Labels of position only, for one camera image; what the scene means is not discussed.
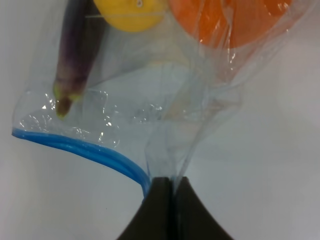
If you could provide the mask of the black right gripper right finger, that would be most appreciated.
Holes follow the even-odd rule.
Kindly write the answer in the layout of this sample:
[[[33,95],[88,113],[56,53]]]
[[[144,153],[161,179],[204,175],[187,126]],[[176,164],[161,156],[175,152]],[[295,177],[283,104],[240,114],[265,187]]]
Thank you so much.
[[[177,240],[232,240],[203,205],[189,179],[183,177],[174,194]]]

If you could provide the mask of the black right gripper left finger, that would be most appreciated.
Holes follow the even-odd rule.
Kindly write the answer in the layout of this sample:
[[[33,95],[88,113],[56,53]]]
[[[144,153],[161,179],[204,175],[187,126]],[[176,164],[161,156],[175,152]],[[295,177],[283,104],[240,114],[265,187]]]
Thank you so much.
[[[171,180],[167,177],[154,178],[143,203],[118,239],[169,240],[171,198]]]

